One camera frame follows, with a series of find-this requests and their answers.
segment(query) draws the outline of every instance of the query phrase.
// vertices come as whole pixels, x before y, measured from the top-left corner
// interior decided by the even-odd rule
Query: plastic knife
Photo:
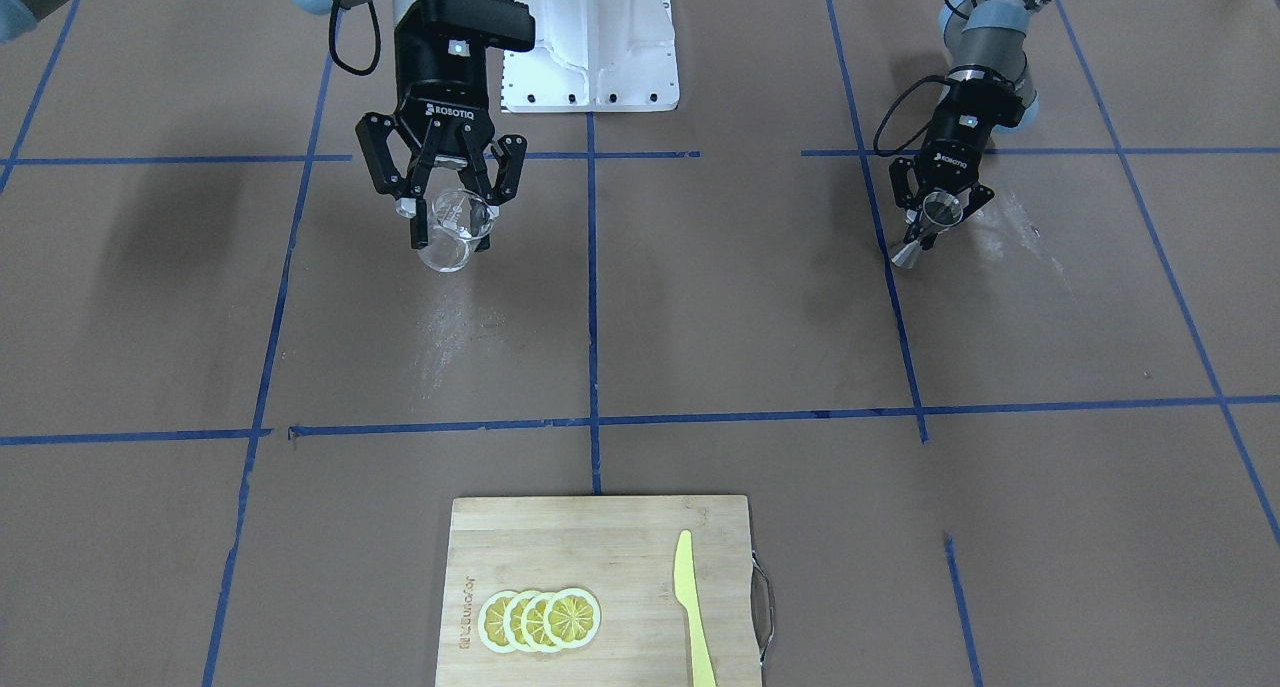
[[[712,656],[703,632],[703,614],[698,608],[698,582],[694,578],[694,535],[686,528],[676,542],[676,601],[689,615],[689,655],[694,668],[694,687],[716,687]]]

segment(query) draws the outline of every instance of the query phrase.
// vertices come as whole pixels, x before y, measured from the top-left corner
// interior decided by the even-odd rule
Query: blue tape line
[[[193,157],[23,157],[22,166],[60,166],[61,164],[256,164],[306,162],[305,154],[220,154]],[[317,154],[312,162],[351,162],[348,154]]]
[[[586,330],[590,339],[588,371],[591,399],[591,494],[604,491],[600,478],[600,361],[598,344],[599,289],[595,233],[595,113],[586,113]]]
[[[1213,372],[1213,365],[1210,362],[1208,351],[1204,349],[1204,343],[1201,340],[1199,330],[1192,317],[1192,310],[1187,303],[1187,298],[1183,296],[1178,278],[1174,276],[1172,264],[1170,264],[1169,255],[1165,253],[1165,246],[1161,244],[1160,235],[1156,232],[1156,223],[1151,217],[1151,212],[1147,209],[1147,200],[1143,200],[1142,189],[1139,189],[1138,186],[1138,178],[1134,177],[1133,168],[1129,166],[1129,157],[1126,157],[1125,150],[1121,148],[1120,134],[1116,132],[1115,124],[1111,123],[1111,111],[1102,100],[1102,91],[1098,90],[1097,81],[1093,78],[1093,70],[1089,69],[1089,63],[1084,59],[1084,50],[1080,49],[1080,41],[1075,36],[1070,18],[1066,17],[1066,8],[1062,4],[1062,0],[1055,0],[1055,4],[1057,5],[1057,13],[1062,18],[1062,26],[1066,27],[1066,36],[1071,40],[1071,49],[1075,50],[1075,58],[1079,59],[1080,67],[1084,69],[1085,81],[1089,82],[1089,90],[1093,91],[1093,100],[1098,104],[1098,109],[1102,113],[1102,122],[1106,123],[1107,132],[1111,134],[1111,141],[1115,143],[1116,154],[1119,154],[1120,164],[1124,166],[1125,178],[1128,178],[1129,187],[1133,189],[1134,200],[1138,201],[1138,210],[1142,212],[1142,221],[1146,223],[1147,233],[1151,235],[1151,244],[1156,248],[1156,255],[1160,258],[1161,267],[1164,267],[1165,276],[1169,280],[1169,287],[1174,292],[1174,299],[1178,301],[1178,308],[1183,313],[1183,321],[1187,322],[1187,330],[1192,335],[1196,351],[1204,367],[1204,374],[1208,377],[1210,385],[1213,388],[1213,395],[1217,397],[1222,411],[1222,418],[1226,420],[1226,427],[1231,432],[1231,440],[1235,443],[1235,450],[1239,453],[1240,462],[1244,464],[1244,471],[1248,473],[1249,482],[1253,485],[1253,493],[1258,498],[1258,504],[1262,505],[1262,514],[1266,516],[1267,525],[1271,527],[1271,536],[1275,537],[1276,545],[1280,545],[1280,522],[1276,521],[1275,509],[1271,508],[1271,500],[1267,499],[1266,490],[1262,487],[1262,481],[1258,478],[1257,470],[1253,467],[1253,458],[1249,455],[1248,446],[1244,445],[1244,440],[1240,438],[1239,427],[1235,425],[1235,417],[1231,415],[1231,408],[1226,397],[1222,394],[1221,383],[1217,380],[1217,374]]]
[[[883,409],[791,409],[791,412],[710,412],[700,415],[622,415],[602,417],[600,423],[704,423],[704,422],[787,422],[808,420],[864,420],[872,417],[915,417],[914,408]]]
[[[1280,404],[1280,395],[1229,397],[1231,404]],[[1005,415],[1039,412],[1100,412],[1101,409],[1167,409],[1180,406],[1216,406],[1217,397],[1160,397],[1147,400],[1061,400],[1060,403],[1010,403],[974,406],[925,406],[925,415]],[[815,420],[868,420],[879,417],[914,417],[909,406],[860,409],[777,409],[777,412],[710,412],[689,415],[614,415],[598,417],[605,427],[626,423],[705,423],[705,422],[786,422]],[[335,423],[335,426],[294,426],[291,436],[325,438],[337,435],[396,435],[397,432],[467,432],[480,429],[547,429],[588,427],[590,417],[554,417],[544,420],[497,420],[475,422],[421,422],[421,423]]]
[[[261,429],[260,435],[270,435]],[[82,432],[81,435],[22,435],[0,438],[0,446],[27,445],[95,445],[110,441],[186,441],[186,440],[243,440],[252,438],[252,429],[178,429],[173,432]]]
[[[699,159],[703,154],[692,151],[598,151],[595,159]]]
[[[280,340],[280,324],[284,321],[284,304],[289,294],[289,267],[293,264],[293,248],[298,244],[298,225],[302,223],[302,210],[306,207],[307,189],[311,182],[312,159],[316,154],[316,143],[320,141],[320,118],[324,116],[325,97],[329,93],[329,75],[333,73],[333,61],[325,58],[324,73],[320,75],[320,93],[316,95],[315,114],[311,119],[311,137],[307,141],[307,159],[302,162],[302,178],[298,184],[298,198],[293,205],[293,223],[289,226],[289,242],[284,251],[284,266],[280,269],[280,285],[275,294],[275,313],[271,319],[271,333],[266,342],[266,354],[262,358],[262,376],[259,381],[257,400],[253,408],[253,436],[250,438],[244,450],[244,468],[241,473],[239,496],[236,507],[236,539],[232,549],[227,553],[227,564],[223,567],[223,582],[218,592],[218,609],[214,612],[214,627],[209,636],[209,654],[205,658],[205,673],[201,681],[202,687],[212,687],[214,670],[218,668],[218,650],[221,646],[223,627],[227,622],[227,604],[230,599],[232,580],[236,576],[236,558],[239,554],[241,536],[244,531],[244,513],[248,508],[248,477],[253,472],[253,462],[257,459],[257,432],[262,427],[262,417],[266,412],[266,397],[271,388],[271,368],[275,363],[275,353]]]
[[[863,150],[859,148],[804,148],[800,157],[860,157]]]
[[[858,104],[854,100],[854,84],[849,77],[849,64],[845,63],[845,43],[840,37],[840,23],[836,20],[836,4],[827,0],[827,17],[831,20],[831,36],[836,41],[836,58],[840,61],[840,75],[845,81],[845,99],[849,102],[849,118],[854,125],[854,141],[858,143],[859,160],[863,168],[863,180],[872,207],[872,221],[876,223],[876,241],[881,257],[884,260],[884,283],[888,287],[890,303],[893,306],[893,321],[897,324],[897,339],[902,351],[902,365],[906,370],[906,385],[911,391],[911,404],[915,406],[915,422],[920,429],[920,441],[929,441],[929,429],[924,422],[924,406],[920,403],[920,388],[915,381],[915,365],[911,359],[911,345],[906,336],[906,322],[902,319],[901,301],[897,298],[897,285],[893,281],[893,266],[888,258],[888,244],[884,241],[884,228],[881,225],[879,205],[876,198],[876,184],[872,180],[872,166],[867,157],[867,143],[863,139],[861,123],[858,119]]]
[[[549,420],[507,420],[490,422],[428,422],[428,423],[344,423],[333,427],[307,427],[302,423],[289,429],[292,438],[325,438],[337,435],[404,435],[404,432],[476,432],[481,429],[544,429],[586,427],[586,417],[557,417]]]
[[[969,654],[969,670],[973,673],[973,687],[982,687],[982,665],[978,664],[978,645],[973,640],[973,626],[969,623],[969,605],[964,599],[964,585],[960,583],[960,568],[956,565],[955,539],[947,535],[947,571],[951,572],[951,592],[956,597],[956,612],[960,613],[960,629],[964,632],[964,649]]]
[[[1226,397],[1229,404],[1280,404],[1280,395]]]
[[[1124,154],[1280,154],[1280,148],[1240,148],[1240,146],[1226,146],[1226,148],[1123,148]]]
[[[45,64],[45,73],[42,73],[40,82],[36,84],[36,93],[31,95],[27,116],[22,118],[18,139],[14,139],[13,150],[9,151],[9,164],[5,164],[4,171],[0,171],[0,192],[4,192],[5,186],[9,186],[9,175],[13,175],[13,168],[17,166],[15,162],[18,154],[22,154],[22,145],[27,141],[27,132],[31,130],[31,122],[36,118],[36,110],[40,109],[40,100],[45,96],[45,87],[49,86],[49,78],[54,75],[54,67],[58,67],[58,59],[63,54],[63,45],[67,43],[67,36],[72,31],[72,22],[76,20],[77,12],[79,12],[79,0],[72,0],[72,6],[67,13],[67,20],[63,22],[63,29],[58,32],[58,41],[54,43],[54,52],[49,54],[49,61]]]
[[[1121,148],[1124,154],[1280,154],[1280,148]],[[911,157],[920,150],[906,148],[901,155]],[[858,148],[804,148],[800,157],[859,157],[867,154],[868,157],[877,157],[873,151]],[[986,154],[1116,154],[1116,148],[988,148]]]
[[[699,159],[701,151],[530,151],[525,159]],[[485,159],[493,159],[486,154]]]
[[[1019,412],[1098,412],[1098,409],[1152,409],[1170,406],[1216,406],[1217,397],[1166,397],[1151,400],[1065,400],[1065,403],[927,406],[928,415],[1006,415]]]

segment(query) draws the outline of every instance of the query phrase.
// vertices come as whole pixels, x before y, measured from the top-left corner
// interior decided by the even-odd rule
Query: small cup
[[[471,191],[444,191],[431,200],[426,217],[426,246],[417,249],[417,257],[436,272],[457,272],[493,230],[498,207]]]

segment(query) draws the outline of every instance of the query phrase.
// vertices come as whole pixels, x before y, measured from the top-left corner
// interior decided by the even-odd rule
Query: yellow lemon slice
[[[529,604],[525,605],[525,612],[521,614],[521,623],[525,628],[525,644],[532,647],[535,652],[554,654],[563,649],[552,642],[550,637],[547,636],[544,622],[547,606],[554,596],[554,592],[540,592],[529,600]]]
[[[516,646],[507,640],[507,633],[502,628],[502,620],[507,612],[507,605],[515,596],[516,592],[503,590],[502,592],[489,597],[484,606],[480,608],[480,619],[483,620],[480,626],[480,642],[484,642],[485,647],[489,647],[489,650],[498,652],[499,655],[516,651]]]
[[[521,652],[536,651],[525,642],[525,608],[538,595],[541,595],[538,590],[525,590],[511,597],[502,610],[502,633],[507,637],[507,644]]]
[[[586,590],[561,590],[547,604],[543,629],[557,647],[581,647],[595,638],[599,628],[600,603]]]

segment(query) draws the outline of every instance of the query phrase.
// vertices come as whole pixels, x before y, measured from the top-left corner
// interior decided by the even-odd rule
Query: wooden cutting board
[[[760,687],[745,496],[486,496],[453,503],[436,687],[691,686],[676,601],[676,540],[690,528],[717,687]],[[495,654],[481,605],[502,590],[581,587],[595,638],[558,654]]]

